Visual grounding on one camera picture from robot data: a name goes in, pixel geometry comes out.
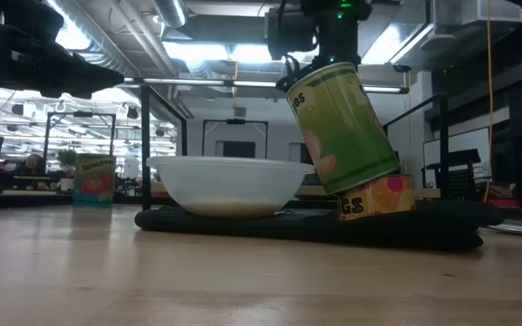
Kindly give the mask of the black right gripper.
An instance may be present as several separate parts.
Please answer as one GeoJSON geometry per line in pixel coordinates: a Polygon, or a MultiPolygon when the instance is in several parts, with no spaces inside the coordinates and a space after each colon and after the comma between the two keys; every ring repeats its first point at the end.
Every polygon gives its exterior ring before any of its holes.
{"type": "Polygon", "coordinates": [[[358,21],[351,17],[325,17],[318,25],[319,54],[317,66],[348,62],[357,67],[358,21]]]}

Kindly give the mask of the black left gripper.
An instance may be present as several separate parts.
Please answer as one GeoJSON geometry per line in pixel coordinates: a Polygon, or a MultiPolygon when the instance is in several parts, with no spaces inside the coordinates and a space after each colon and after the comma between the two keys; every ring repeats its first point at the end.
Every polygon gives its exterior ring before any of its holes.
{"type": "Polygon", "coordinates": [[[120,72],[63,49],[55,41],[63,24],[63,16],[44,0],[0,0],[0,87],[37,90],[52,99],[90,99],[91,93],[124,82],[120,72]],[[41,91],[55,65],[61,92],[41,91]]]}

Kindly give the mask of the tall green can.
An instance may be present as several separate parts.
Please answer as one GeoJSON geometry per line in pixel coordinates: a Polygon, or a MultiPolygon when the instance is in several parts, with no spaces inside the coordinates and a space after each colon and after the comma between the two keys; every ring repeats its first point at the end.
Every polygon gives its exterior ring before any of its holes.
{"type": "Polygon", "coordinates": [[[288,90],[286,99],[326,194],[357,187],[400,166],[350,63],[308,74],[288,90]]]}

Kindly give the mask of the tomatoes can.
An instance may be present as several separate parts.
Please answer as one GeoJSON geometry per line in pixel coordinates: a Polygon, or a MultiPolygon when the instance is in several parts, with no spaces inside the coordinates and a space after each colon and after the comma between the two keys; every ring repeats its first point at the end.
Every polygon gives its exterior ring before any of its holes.
{"type": "Polygon", "coordinates": [[[102,154],[77,154],[73,203],[78,206],[110,206],[113,202],[116,158],[102,154]]]}

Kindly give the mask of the short yellow fruit-print can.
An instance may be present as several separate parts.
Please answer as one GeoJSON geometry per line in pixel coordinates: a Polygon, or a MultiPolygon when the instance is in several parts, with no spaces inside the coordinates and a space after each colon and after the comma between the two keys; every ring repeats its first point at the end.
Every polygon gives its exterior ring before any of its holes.
{"type": "Polygon", "coordinates": [[[341,221],[415,210],[412,179],[407,175],[389,175],[348,189],[338,196],[337,212],[341,221]]]}

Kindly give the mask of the potted green plant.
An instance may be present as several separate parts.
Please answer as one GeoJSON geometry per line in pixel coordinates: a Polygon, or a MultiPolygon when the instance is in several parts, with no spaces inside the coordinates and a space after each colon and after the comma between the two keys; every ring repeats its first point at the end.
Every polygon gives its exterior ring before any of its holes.
{"type": "Polygon", "coordinates": [[[73,149],[62,149],[57,153],[60,167],[65,172],[65,177],[62,177],[60,181],[60,189],[63,192],[72,192],[74,189],[76,156],[77,153],[73,149]]]}

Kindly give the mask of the person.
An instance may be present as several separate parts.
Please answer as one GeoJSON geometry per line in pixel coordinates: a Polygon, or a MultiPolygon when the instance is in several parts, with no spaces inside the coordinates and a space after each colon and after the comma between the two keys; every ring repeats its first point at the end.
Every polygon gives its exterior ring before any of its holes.
{"type": "Polygon", "coordinates": [[[12,172],[12,180],[23,183],[43,181],[44,168],[44,159],[37,154],[31,154],[12,172]]]}

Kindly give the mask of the horizontal overhead beam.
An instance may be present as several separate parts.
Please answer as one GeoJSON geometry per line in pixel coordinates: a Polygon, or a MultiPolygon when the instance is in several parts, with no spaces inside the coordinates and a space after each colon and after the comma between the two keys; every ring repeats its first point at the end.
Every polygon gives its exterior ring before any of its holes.
{"type": "MultiPolygon", "coordinates": [[[[180,78],[141,78],[126,77],[121,87],[125,85],[181,85],[181,86],[207,86],[207,87],[248,87],[248,88],[275,88],[273,81],[240,81],[240,80],[209,80],[209,79],[180,79],[180,78]]],[[[407,87],[364,85],[364,90],[369,93],[406,94],[407,87]]]]}

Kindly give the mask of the whiteboard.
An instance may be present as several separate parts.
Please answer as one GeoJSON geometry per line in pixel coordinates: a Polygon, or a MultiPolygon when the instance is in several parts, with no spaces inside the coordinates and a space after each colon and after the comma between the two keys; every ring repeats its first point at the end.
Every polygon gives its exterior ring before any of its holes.
{"type": "MultiPolygon", "coordinates": [[[[474,178],[486,178],[491,176],[488,167],[489,160],[489,129],[474,129],[471,131],[449,136],[449,153],[471,150],[477,152],[478,160],[473,161],[474,178]]],[[[423,144],[424,166],[420,170],[423,173],[425,187],[437,188],[438,182],[435,170],[431,164],[440,163],[440,141],[438,139],[423,144]]]]}

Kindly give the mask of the clear plastic bowl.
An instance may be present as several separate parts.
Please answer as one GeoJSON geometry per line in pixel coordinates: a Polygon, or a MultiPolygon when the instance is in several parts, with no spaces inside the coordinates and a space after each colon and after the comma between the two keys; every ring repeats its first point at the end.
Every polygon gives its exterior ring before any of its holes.
{"type": "Polygon", "coordinates": [[[314,167],[257,158],[150,157],[169,195],[196,216],[273,216],[295,197],[314,167]]]}

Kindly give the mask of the black cart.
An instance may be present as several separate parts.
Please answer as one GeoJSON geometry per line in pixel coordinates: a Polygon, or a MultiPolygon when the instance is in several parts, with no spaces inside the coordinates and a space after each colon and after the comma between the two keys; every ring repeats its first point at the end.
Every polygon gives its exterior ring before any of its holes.
{"type": "Polygon", "coordinates": [[[463,149],[448,154],[449,199],[464,201],[479,200],[473,165],[480,162],[481,158],[477,149],[463,149]]]}

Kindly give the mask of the black mat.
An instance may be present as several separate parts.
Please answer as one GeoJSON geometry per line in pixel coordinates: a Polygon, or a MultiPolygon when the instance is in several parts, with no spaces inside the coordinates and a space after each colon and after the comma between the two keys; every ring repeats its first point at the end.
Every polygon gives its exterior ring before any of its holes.
{"type": "Polygon", "coordinates": [[[179,206],[141,211],[144,231],[272,238],[338,245],[468,252],[483,245],[479,229],[500,225],[501,208],[479,202],[421,201],[410,211],[342,221],[338,213],[296,212],[260,219],[194,216],[179,206]]]}

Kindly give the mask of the silver ventilation duct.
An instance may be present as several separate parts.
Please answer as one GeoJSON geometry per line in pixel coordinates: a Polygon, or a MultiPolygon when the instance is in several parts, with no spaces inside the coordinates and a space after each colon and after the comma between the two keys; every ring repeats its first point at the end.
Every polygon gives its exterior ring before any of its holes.
{"type": "Polygon", "coordinates": [[[87,62],[120,72],[126,77],[140,75],[138,69],[76,0],[46,1],[64,17],[69,26],[73,26],[90,41],[86,48],[81,50],[70,48],[70,51],[78,53],[87,62]]]}

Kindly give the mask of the background black metal frame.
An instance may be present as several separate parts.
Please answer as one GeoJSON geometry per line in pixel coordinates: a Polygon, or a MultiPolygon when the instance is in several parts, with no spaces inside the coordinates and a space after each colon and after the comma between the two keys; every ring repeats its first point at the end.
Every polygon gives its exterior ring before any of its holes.
{"type": "Polygon", "coordinates": [[[109,154],[114,154],[114,140],[115,140],[115,131],[116,131],[116,121],[117,115],[115,113],[94,113],[93,111],[86,110],[77,110],[74,112],[48,112],[47,120],[45,124],[45,134],[43,141],[43,163],[47,164],[47,154],[50,142],[50,133],[52,128],[58,125],[63,118],[67,116],[72,116],[76,118],[93,118],[93,117],[109,117],[111,118],[111,138],[110,138],[110,147],[109,154]]]}
{"type": "Polygon", "coordinates": [[[262,120],[210,119],[203,120],[201,131],[201,156],[222,156],[224,141],[248,141],[256,143],[256,157],[268,158],[269,123],[262,120]]]}

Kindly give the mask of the black wall screen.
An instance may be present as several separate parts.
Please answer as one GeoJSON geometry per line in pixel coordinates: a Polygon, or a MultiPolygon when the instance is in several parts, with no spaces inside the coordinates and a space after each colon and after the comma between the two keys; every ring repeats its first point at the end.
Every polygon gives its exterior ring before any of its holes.
{"type": "Polygon", "coordinates": [[[248,141],[224,141],[222,156],[231,158],[255,158],[256,143],[248,141]]]}

